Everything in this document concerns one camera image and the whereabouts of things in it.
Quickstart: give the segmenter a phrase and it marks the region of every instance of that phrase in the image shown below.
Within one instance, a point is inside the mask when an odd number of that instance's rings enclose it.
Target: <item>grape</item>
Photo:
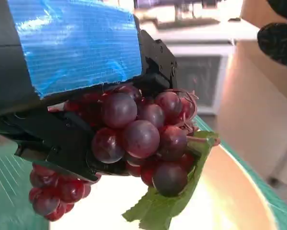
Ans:
[[[51,176],[39,176],[35,170],[32,170],[29,175],[30,183],[33,187],[42,188],[47,186],[55,187],[58,183],[57,174]]]
[[[39,195],[41,194],[42,190],[40,188],[32,188],[30,191],[29,191],[29,202],[30,203],[33,203],[34,202],[34,199]]]
[[[161,195],[177,196],[187,185],[187,172],[176,163],[163,162],[156,168],[152,180]]]
[[[35,213],[46,216],[58,207],[60,200],[54,195],[52,189],[45,189],[41,194],[35,197],[33,209]]]
[[[173,92],[162,92],[156,99],[155,103],[159,105],[166,117],[166,120],[173,120],[178,117],[182,110],[182,102],[177,94]]]
[[[45,218],[49,221],[56,221],[62,218],[66,212],[66,207],[64,204],[60,203],[58,207],[50,214],[46,215]]]
[[[134,101],[141,100],[141,93],[139,89],[132,85],[125,85],[115,90],[115,92],[128,94]]]
[[[90,192],[91,192],[91,185],[89,184],[84,184],[84,188],[85,188],[85,192],[84,194],[82,195],[82,198],[86,198]]]
[[[55,173],[53,170],[48,169],[44,166],[38,165],[36,163],[33,163],[33,170],[39,176],[51,176]]]
[[[103,122],[101,116],[101,107],[101,103],[90,104],[84,109],[79,110],[77,114],[90,126],[101,125]]]
[[[149,104],[140,109],[138,113],[139,120],[150,121],[156,128],[163,127],[164,113],[162,108],[157,104]]]
[[[65,111],[78,111],[80,109],[80,104],[76,101],[66,101],[63,105],[63,110]]]
[[[64,204],[65,205],[65,213],[70,212],[74,208],[74,204]]]
[[[178,118],[172,119],[169,121],[169,123],[172,125],[175,125],[177,123],[182,122],[184,114],[185,114],[185,119],[186,120],[189,119],[191,117],[191,115],[193,114],[193,112],[195,111],[194,105],[192,103],[190,103],[189,101],[187,101],[184,97],[181,99],[181,102],[183,104],[183,108],[182,108],[182,111],[180,112]]]
[[[102,118],[111,128],[123,128],[137,116],[135,101],[124,93],[113,93],[103,102]]]
[[[134,121],[123,132],[124,149],[133,157],[147,158],[159,146],[158,129],[149,121]]]
[[[79,101],[82,103],[96,103],[102,97],[102,92],[88,92],[85,93]]]
[[[84,183],[79,180],[62,182],[58,189],[60,199],[67,204],[79,201],[85,192]]]
[[[176,161],[183,156],[186,147],[186,133],[179,127],[167,126],[161,133],[158,154],[165,161]]]
[[[141,180],[143,181],[143,183],[145,183],[149,187],[153,187],[152,177],[153,177],[156,167],[157,167],[157,163],[146,164],[143,167],[141,167],[141,171],[140,171]]]
[[[195,111],[194,105],[187,101],[184,97],[181,99],[182,102],[182,111],[179,115],[179,117],[182,119],[185,113],[185,118],[186,120],[190,118],[190,116],[193,114],[193,112]]]
[[[146,162],[146,159],[136,158],[128,153],[126,153],[124,157],[127,163],[130,164],[131,166],[140,166],[140,165],[145,164]]]
[[[129,175],[132,175],[134,177],[140,177],[140,171],[141,171],[140,166],[132,166],[126,162],[126,169],[129,173]]]
[[[176,163],[178,163],[183,169],[187,171],[187,173],[189,173],[193,168],[195,158],[193,154],[190,153],[190,151],[186,151]]]
[[[117,133],[109,128],[97,131],[92,140],[92,152],[97,160],[107,164],[117,162],[125,154],[118,143]]]

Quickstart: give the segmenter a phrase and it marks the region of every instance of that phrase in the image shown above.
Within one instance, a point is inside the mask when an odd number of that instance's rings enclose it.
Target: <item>black object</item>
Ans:
[[[277,14],[287,18],[287,0],[268,0],[268,3]]]
[[[287,66],[287,24],[271,23],[258,32],[260,49],[274,61]]]
[[[203,7],[216,6],[222,0],[135,0],[135,8],[148,9],[155,6],[176,5],[180,7],[185,4],[193,4],[200,2]]]
[[[0,134],[17,142],[15,155],[85,180],[97,180],[96,172],[126,175],[122,161],[104,164],[93,158],[90,144],[95,130],[80,117],[72,112],[47,110],[47,106],[76,99],[85,92],[106,91],[118,84],[96,85],[40,100],[31,85],[5,1],[0,1],[0,13],[0,28],[4,28],[0,30]],[[141,31],[137,19],[135,23],[142,73],[123,84],[135,85],[143,96],[156,96],[165,89],[176,88],[174,55],[161,40],[154,41],[147,32]]]

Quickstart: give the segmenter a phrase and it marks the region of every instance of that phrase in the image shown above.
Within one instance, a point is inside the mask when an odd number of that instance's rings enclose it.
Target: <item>table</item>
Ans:
[[[198,116],[195,121],[201,130],[211,130]],[[248,172],[262,191],[277,220],[280,230],[287,230],[287,205],[273,190],[226,144],[223,147]],[[0,146],[0,229],[5,230],[45,230],[48,222],[34,214],[28,201],[30,190],[29,162],[13,157],[16,145],[9,143]]]

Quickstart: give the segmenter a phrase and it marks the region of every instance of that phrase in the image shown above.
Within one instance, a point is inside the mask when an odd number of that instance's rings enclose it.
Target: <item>grape cluster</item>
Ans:
[[[75,112],[97,130],[91,141],[96,160],[122,161],[130,175],[171,197],[183,191],[195,162],[187,141],[206,141],[192,135],[197,130],[192,123],[195,99],[194,93],[178,89],[143,97],[139,89],[124,85],[67,101],[63,110]]]
[[[54,172],[51,169],[33,163],[30,173],[33,188],[29,192],[29,201],[35,213],[50,221],[59,220],[74,208],[74,204],[86,198],[92,182],[76,179]]]

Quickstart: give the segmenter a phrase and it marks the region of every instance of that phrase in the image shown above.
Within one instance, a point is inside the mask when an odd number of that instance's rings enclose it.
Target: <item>black plastic housing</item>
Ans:
[[[123,84],[133,84],[143,96],[154,97],[176,87],[175,57],[161,40],[141,31],[135,18],[142,73]],[[0,0],[0,134],[17,142],[15,155],[95,181],[95,173],[126,175],[119,161],[104,164],[92,157],[90,128],[72,112],[50,113],[47,107],[76,99],[86,92],[111,90],[119,84],[102,84],[57,93],[40,99],[34,92],[21,43],[5,0]]]

